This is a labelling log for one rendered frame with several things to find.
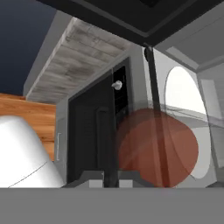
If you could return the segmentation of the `white rounded object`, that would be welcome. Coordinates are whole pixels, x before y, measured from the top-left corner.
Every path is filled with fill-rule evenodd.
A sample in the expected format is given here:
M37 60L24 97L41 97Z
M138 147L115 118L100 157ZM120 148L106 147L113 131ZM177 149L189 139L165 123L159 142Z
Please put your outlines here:
M20 116L0 116L0 188L61 188L64 184L28 122Z

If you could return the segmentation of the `white microwave turntable plate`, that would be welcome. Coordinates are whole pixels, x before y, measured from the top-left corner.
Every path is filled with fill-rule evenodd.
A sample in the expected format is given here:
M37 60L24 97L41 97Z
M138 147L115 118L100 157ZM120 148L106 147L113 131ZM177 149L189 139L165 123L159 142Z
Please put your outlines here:
M175 66L165 83L166 111L191 129L198 143L198 158L191 171L195 179L206 176L211 159L211 137L207 112L197 83L181 66Z

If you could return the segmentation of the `dark glass microwave door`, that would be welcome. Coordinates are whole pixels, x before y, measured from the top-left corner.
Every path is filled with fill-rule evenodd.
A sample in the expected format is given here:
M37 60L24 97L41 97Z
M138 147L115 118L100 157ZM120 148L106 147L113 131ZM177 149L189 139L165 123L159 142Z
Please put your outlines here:
M95 25L144 48L148 61L153 114L161 116L153 47L205 15L224 0L157 0L147 18L140 14L145 0L38 0L56 10Z

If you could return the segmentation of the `white microwave knob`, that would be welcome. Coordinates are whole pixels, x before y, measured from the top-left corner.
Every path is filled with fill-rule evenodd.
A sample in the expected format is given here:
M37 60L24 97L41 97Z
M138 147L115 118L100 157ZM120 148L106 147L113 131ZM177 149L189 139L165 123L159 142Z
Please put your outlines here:
M123 84L119 80L112 84L112 88L114 88L115 90L120 90L122 86Z

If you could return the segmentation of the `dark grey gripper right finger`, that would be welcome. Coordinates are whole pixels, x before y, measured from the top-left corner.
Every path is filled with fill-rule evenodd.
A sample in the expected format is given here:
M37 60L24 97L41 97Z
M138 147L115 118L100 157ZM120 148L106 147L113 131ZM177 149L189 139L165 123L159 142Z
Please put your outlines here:
M132 187L153 187L152 183L140 176L138 170L134 168L125 170L119 166L120 137L124 137L128 133L129 127L126 127L121 134L119 134L118 129L129 115L128 110L121 110L115 115L115 130L112 135L110 151L108 152L110 155L108 159L108 187L119 188L120 180L130 181Z

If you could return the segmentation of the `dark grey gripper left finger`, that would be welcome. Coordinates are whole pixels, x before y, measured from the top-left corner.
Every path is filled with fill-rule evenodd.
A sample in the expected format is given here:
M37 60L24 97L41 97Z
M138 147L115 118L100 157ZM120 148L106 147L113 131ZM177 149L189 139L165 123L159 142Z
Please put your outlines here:
M77 106L69 114L67 175L68 184L83 172L104 171L108 148L109 112L106 108Z

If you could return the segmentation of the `reddish brown round food item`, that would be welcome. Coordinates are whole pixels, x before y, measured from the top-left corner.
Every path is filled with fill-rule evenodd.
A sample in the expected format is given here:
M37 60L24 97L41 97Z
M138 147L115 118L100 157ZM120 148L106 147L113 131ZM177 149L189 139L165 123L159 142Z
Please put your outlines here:
M190 176L199 158L192 130L165 112L141 108L119 125L119 168L138 172L155 187L174 187Z

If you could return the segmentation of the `grey microwave oven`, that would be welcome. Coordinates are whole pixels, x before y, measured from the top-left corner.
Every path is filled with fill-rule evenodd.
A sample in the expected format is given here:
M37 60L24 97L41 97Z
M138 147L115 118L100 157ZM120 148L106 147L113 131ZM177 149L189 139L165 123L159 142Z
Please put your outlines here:
M224 159L193 73L133 45L57 106L55 163L67 187L224 188Z

